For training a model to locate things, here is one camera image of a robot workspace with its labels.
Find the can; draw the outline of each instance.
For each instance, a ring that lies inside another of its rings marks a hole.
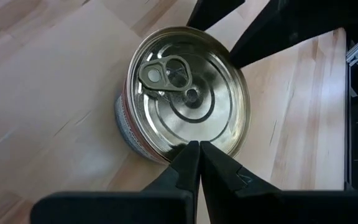
[[[210,141],[234,157],[246,139],[250,99],[219,41],[191,27],[168,27],[135,51],[115,112],[135,152],[168,164],[190,141]]]

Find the can rim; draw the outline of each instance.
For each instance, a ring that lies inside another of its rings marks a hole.
[[[209,34],[206,34],[205,32],[192,28],[192,27],[187,27],[187,26],[171,26],[171,27],[166,27],[163,29],[159,29],[154,31],[153,33],[151,33],[150,35],[148,35],[139,45],[139,47],[136,49],[136,51],[134,52],[132,58],[131,58],[131,62],[129,64],[129,68],[128,68],[128,73],[127,73],[127,78],[126,78],[126,84],[125,84],[125,96],[126,96],[126,100],[127,100],[127,109],[129,111],[129,115],[131,117],[131,120],[134,121],[134,126],[136,128],[136,131],[138,131],[141,134],[141,137],[146,141],[146,143],[148,144],[148,147],[151,147],[161,158],[163,158],[164,160],[170,162],[165,156],[163,156],[161,154],[161,152],[159,152],[158,150],[158,146],[155,145],[150,138],[147,137],[145,129],[142,127],[142,125],[140,125],[142,123],[142,121],[139,119],[139,114],[138,112],[134,109],[135,108],[135,102],[133,100],[133,89],[132,89],[132,82],[133,79],[135,77],[135,75],[133,75],[135,66],[137,65],[137,62],[139,61],[139,58],[141,56],[141,52],[148,46],[148,43],[151,43],[154,38],[156,38],[156,34],[167,30],[167,29],[186,29],[192,32],[198,32],[200,34],[204,34],[203,38],[207,38],[208,41],[212,42],[212,44],[214,45],[214,47],[216,48],[216,50],[223,56],[225,56],[226,58],[229,58],[229,51],[225,48],[225,46],[223,46],[222,43],[220,43],[220,41],[216,40],[214,37],[212,37]],[[242,74],[241,70],[236,69],[234,66],[231,66],[230,69],[235,72],[237,74],[237,78],[238,80],[241,82],[241,90],[243,92],[243,97],[244,97],[244,101],[245,101],[245,107],[246,107],[246,114],[245,114],[245,125],[243,127],[243,129],[241,130],[241,137],[239,138],[239,140],[237,141],[236,146],[228,153],[229,156],[231,157],[235,157],[239,151],[241,150],[241,148],[243,147],[248,132],[249,132],[249,127],[250,127],[250,118],[251,118],[251,114],[250,114],[250,95],[249,95],[249,89],[247,87],[247,82],[246,79],[244,77],[244,74]]]

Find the can lid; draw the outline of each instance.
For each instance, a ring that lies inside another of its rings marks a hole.
[[[148,36],[132,58],[126,95],[135,126],[167,161],[192,140],[234,156],[250,108],[246,81],[213,37],[189,27]]]

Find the light wood grain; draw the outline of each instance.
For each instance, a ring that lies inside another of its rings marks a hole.
[[[27,222],[52,192],[141,190],[164,170],[131,152],[113,103],[141,40],[185,25],[195,2],[0,0],[0,222]],[[231,49],[266,3],[207,32]],[[243,68],[252,122],[236,159],[282,189],[342,189],[344,57],[336,30]]]

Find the pull tab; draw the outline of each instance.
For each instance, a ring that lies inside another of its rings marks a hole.
[[[186,91],[193,83],[189,64],[177,55],[143,63],[139,80],[146,88],[162,91]]]

